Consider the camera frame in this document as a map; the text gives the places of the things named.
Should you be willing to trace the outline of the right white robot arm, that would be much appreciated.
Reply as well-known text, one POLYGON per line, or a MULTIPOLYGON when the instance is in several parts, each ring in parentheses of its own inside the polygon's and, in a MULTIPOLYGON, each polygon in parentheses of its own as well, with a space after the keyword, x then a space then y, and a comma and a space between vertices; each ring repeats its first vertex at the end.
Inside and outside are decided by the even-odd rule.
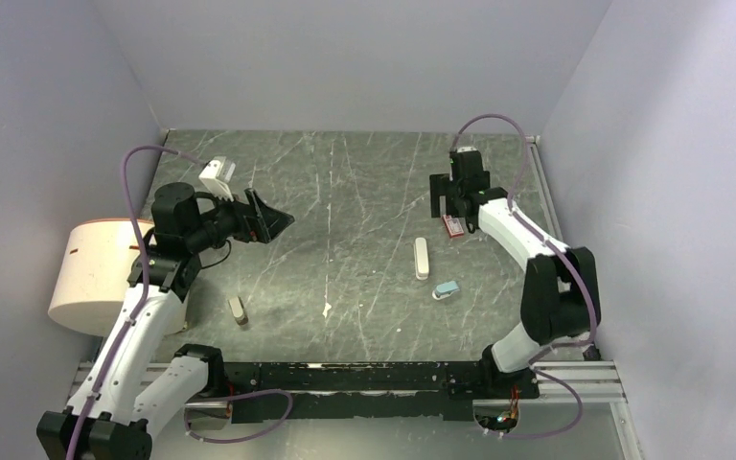
POLYGON ((480 359, 481 389, 500 397, 550 351, 594 342, 601 322, 595 258, 542 230, 513 194, 493 186, 477 149, 453 149, 449 163, 448 173, 429 178, 431 215, 481 231, 524 273, 518 323, 480 359))

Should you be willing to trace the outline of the small blue stapler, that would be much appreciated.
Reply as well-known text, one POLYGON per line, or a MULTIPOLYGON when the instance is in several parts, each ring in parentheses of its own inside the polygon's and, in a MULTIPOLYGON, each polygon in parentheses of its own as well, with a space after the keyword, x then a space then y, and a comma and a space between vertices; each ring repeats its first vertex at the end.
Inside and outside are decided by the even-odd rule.
POLYGON ((443 300, 458 292, 460 287, 456 281, 448 281, 435 286, 432 297, 435 300, 443 300))

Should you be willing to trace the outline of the red staple box sleeve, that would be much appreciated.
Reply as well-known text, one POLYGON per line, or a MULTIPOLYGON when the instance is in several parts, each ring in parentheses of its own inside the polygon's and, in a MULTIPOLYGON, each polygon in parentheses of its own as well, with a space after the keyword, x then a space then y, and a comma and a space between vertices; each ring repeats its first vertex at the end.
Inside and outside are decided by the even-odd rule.
POLYGON ((459 218, 450 215, 442 215, 442 221, 448 236, 451 239, 462 237, 465 235, 464 227, 459 218))

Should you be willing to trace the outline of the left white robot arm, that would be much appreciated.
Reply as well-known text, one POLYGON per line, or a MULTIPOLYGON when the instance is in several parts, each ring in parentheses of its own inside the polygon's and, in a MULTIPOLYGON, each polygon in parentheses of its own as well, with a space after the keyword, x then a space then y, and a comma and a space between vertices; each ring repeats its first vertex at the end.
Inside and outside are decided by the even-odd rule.
POLYGON ((127 278, 126 298, 86 380, 60 412, 47 411, 36 436, 50 459, 148 459, 154 438, 193 398, 224 399, 233 386, 220 349, 182 346, 168 369, 141 386, 153 353, 202 269, 201 252, 231 241, 270 243, 294 217, 245 198, 198 192, 184 182, 160 187, 152 228, 127 278))

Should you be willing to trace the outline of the long white stapler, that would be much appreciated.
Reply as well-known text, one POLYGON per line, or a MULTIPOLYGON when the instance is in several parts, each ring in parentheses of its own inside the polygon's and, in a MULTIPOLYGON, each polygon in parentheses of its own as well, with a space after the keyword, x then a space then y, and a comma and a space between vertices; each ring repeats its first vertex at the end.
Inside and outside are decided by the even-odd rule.
POLYGON ((414 268, 417 280, 426 280, 429 276, 429 257, 427 241, 418 237, 414 240, 414 268))

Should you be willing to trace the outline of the small beige stapler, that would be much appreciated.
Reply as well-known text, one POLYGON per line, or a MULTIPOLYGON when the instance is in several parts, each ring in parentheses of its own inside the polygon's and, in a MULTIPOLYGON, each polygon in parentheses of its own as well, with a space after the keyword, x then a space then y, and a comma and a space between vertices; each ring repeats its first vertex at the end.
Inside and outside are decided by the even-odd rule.
POLYGON ((243 327, 248 324, 248 315, 242 299, 239 296, 228 298, 228 306, 237 325, 243 327))

